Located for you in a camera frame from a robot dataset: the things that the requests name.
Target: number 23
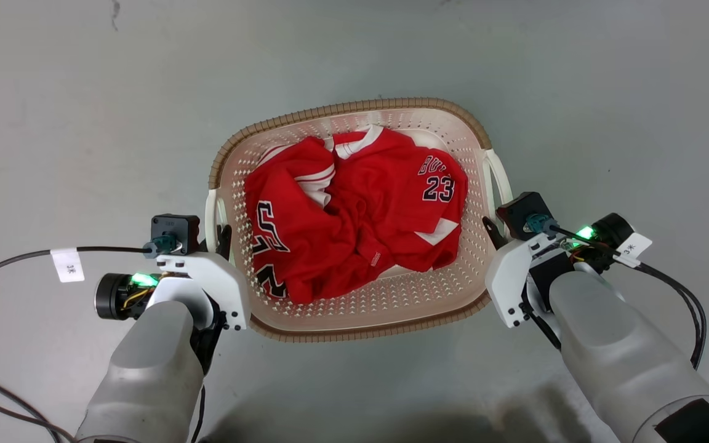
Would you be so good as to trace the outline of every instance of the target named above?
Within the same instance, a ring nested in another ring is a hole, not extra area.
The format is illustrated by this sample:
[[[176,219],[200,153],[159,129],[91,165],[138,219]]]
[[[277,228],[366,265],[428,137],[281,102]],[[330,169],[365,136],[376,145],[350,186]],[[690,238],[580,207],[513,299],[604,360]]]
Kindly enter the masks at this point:
[[[455,182],[450,177],[428,177],[425,183],[430,185],[423,191],[423,199],[425,201],[443,201],[449,202],[453,200],[453,190]]]

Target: basketball jersey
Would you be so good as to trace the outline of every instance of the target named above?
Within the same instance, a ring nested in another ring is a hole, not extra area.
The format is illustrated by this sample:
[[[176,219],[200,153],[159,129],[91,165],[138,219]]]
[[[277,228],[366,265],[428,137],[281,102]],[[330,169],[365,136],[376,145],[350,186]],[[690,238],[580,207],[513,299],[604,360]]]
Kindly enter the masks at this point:
[[[258,283],[271,297],[310,303],[396,264],[452,263],[467,176],[447,152],[371,126],[268,149],[245,194]]]

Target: black cable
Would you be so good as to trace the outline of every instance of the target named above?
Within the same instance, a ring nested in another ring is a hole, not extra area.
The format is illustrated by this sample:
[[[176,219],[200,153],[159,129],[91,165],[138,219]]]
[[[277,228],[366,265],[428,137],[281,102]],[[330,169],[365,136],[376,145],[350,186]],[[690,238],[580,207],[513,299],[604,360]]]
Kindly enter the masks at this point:
[[[204,422],[204,401],[206,400],[206,389],[202,385],[202,398],[199,400],[199,420],[196,421],[196,431],[193,431],[191,443],[196,443],[196,438],[199,438],[199,432],[202,431],[202,423]]]
[[[650,275],[652,277],[658,278],[658,280],[663,281],[666,284],[669,284],[669,286],[672,286],[672,288],[675,288],[675,290],[678,292],[678,294],[681,295],[684,299],[690,299],[691,302],[693,303],[693,308],[695,308],[695,311],[697,314],[699,314],[700,320],[702,322],[701,325],[701,330],[700,334],[697,336],[697,340],[695,341],[694,344],[694,353],[691,356],[691,364],[693,365],[694,369],[697,369],[699,367],[700,362],[702,361],[702,355],[704,351],[704,343],[705,340],[707,339],[707,317],[704,314],[704,308],[700,302],[700,300],[697,298],[696,295],[693,294],[688,288],[680,284],[678,281],[674,280],[672,277],[664,274],[663,272],[659,271],[658,269],[655,269],[652,266],[649,266],[646,263],[640,264],[638,267],[636,267],[636,270],[639,272],[643,272],[647,275]],[[694,314],[694,309],[691,306],[689,306],[689,309],[691,311],[692,316],[694,319],[697,317]]]
[[[142,249],[141,247],[113,247],[113,246],[84,246],[84,247],[77,247],[78,252],[135,252],[138,254],[143,254],[145,252],[149,252],[150,249]],[[21,255],[16,255],[15,257],[8,258],[6,260],[0,261],[0,269],[4,266],[7,266],[9,264],[17,263],[18,261],[25,260],[27,258],[34,258],[34,257],[42,257],[43,255],[51,255],[50,249],[45,249],[45,250],[36,250],[35,252],[28,252],[26,254],[21,254]],[[53,438],[55,443],[60,443],[59,440],[59,435],[62,435],[67,441],[70,441],[71,443],[76,443],[76,439],[71,435],[69,432],[65,431],[64,429],[61,429],[58,426],[55,426],[46,420],[46,418],[37,412],[34,407],[30,406],[29,403],[26,401],[20,399],[18,396],[14,395],[13,393],[9,392],[7,389],[4,389],[2,386],[0,386],[0,393],[9,398],[11,401],[14,401],[14,403],[18,404],[18,406],[23,407],[23,409],[27,410],[27,412],[31,415],[34,416],[34,418],[28,417],[27,415],[20,415],[15,412],[12,412],[11,410],[4,409],[3,407],[0,406],[0,412],[4,415],[8,415],[12,418],[17,418],[18,420],[22,421],[27,421],[27,423],[33,423],[39,426],[44,427],[45,429],[48,429],[48,432],[51,433],[51,438]]]
[[[29,412],[31,413],[31,411],[34,410],[34,407],[31,407],[31,406],[30,406],[28,410],[29,410]],[[59,427],[59,426],[56,426],[56,425],[51,424],[51,423],[48,423],[48,421],[40,420],[39,418],[31,418],[31,417],[29,417],[29,416],[27,416],[27,415],[20,415],[20,414],[17,414],[17,413],[15,413],[15,412],[12,412],[12,411],[9,410],[9,409],[4,409],[4,408],[1,407],[1,406],[0,406],[0,412],[1,412],[2,414],[4,414],[4,415],[8,415],[9,417],[17,418],[18,420],[21,420],[21,421],[27,421],[27,423],[36,424],[36,425],[38,425],[38,426],[44,427],[45,429],[48,429],[49,431],[56,432],[57,434],[62,435],[62,437],[64,437],[65,440],[69,441],[70,443],[78,443],[78,441],[76,440],[76,438],[73,437],[73,435],[71,435],[70,432],[65,431],[64,429],[62,429],[62,428]]]
[[[572,233],[571,231],[562,229],[558,226],[552,225],[550,226],[550,229],[552,231],[561,233],[562,235],[567,236],[571,239],[577,239],[578,241],[582,241],[583,243],[588,244],[589,246],[594,247],[594,249],[600,250],[600,252],[608,254],[609,256],[622,255],[620,252],[618,252],[618,250],[614,250],[604,244],[591,241],[591,239],[584,238],[583,236],[580,236],[576,233]],[[704,342],[707,338],[707,318],[705,317],[704,308],[700,300],[697,298],[696,295],[693,294],[693,292],[686,288],[686,286],[683,286],[679,281],[674,280],[672,277],[664,274],[663,272],[659,271],[658,269],[655,269],[652,266],[649,266],[646,263],[641,263],[639,264],[639,266],[632,269],[650,275],[651,277],[655,277],[658,280],[661,280],[664,283],[668,284],[669,286],[672,286],[672,289],[675,289],[675,291],[680,295],[683,301],[686,302],[686,306],[691,312],[691,318],[694,322],[695,330],[694,350],[691,354],[691,364],[693,365],[694,369],[698,369],[700,362],[702,361],[702,355],[704,353]]]
[[[150,251],[150,249],[142,249],[141,247],[115,246],[82,246],[77,247],[76,250],[78,250],[78,252],[136,252],[138,254],[143,254],[145,252]],[[0,261],[0,268],[16,263],[17,261],[22,261],[27,258],[42,257],[43,255],[51,255],[50,249],[36,250],[35,252],[28,252],[26,254],[16,255],[15,257]]]
[[[26,410],[29,414],[31,414],[32,417],[37,418],[37,420],[42,420],[48,423],[48,419],[45,418],[42,414],[40,414],[34,407],[31,406],[31,404],[27,403],[24,401],[20,396],[15,395],[14,393],[10,392],[8,389],[4,388],[3,386],[0,385],[0,394],[3,396],[7,397],[9,400],[12,401],[12,403],[17,404],[20,407],[23,407],[23,409]],[[51,429],[48,429],[48,433],[51,434],[51,437],[54,438],[54,443],[62,443],[62,441],[59,439],[59,434],[57,434],[56,431],[51,431]]]

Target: gray floor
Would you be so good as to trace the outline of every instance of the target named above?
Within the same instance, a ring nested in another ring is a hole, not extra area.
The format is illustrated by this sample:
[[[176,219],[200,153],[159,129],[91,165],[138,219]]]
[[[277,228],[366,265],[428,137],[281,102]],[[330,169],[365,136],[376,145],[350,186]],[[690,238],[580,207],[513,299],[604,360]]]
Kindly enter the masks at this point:
[[[427,95],[472,111],[516,191],[576,229],[619,211],[646,260],[709,314],[709,2],[698,0],[0,0],[0,259],[146,241],[200,214],[233,132],[281,113]],[[75,429],[129,323],[91,309],[97,278],[151,270],[84,256],[0,271],[0,382]],[[686,351],[670,289],[610,272]],[[205,432],[226,441],[613,441],[531,327],[492,308],[344,344],[227,335]],[[709,343],[700,372],[709,381]],[[48,441],[0,416],[0,441]]]

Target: white plastic basket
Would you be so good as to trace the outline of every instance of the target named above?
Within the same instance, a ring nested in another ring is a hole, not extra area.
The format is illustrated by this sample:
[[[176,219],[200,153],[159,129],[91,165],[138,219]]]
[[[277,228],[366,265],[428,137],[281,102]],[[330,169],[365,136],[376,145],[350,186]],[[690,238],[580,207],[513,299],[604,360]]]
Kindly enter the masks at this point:
[[[395,267],[356,291],[310,305],[268,297],[252,267],[245,177],[268,148],[309,135],[330,138],[369,124],[410,135],[419,146],[448,151],[467,173],[470,185],[456,261],[425,273]],[[496,199],[513,199],[502,163],[483,126],[455,103],[395,98],[324,106],[253,124],[229,138],[209,175],[207,246],[216,249],[216,225],[231,225],[231,261],[250,282],[250,326],[265,336],[297,342],[380,337],[455,322],[487,305],[484,275],[495,249],[481,219],[496,219]]]

